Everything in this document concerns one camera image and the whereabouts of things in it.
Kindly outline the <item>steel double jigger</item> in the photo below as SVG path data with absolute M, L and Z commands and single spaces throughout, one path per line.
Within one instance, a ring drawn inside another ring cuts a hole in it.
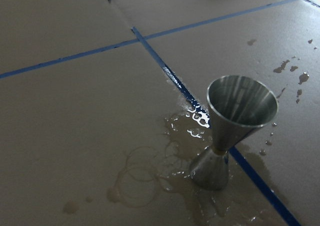
M 212 81 L 206 98 L 212 144 L 192 160 L 189 175 L 203 189 L 221 190 L 229 180 L 229 150 L 268 125 L 278 102 L 265 84 L 240 75 Z

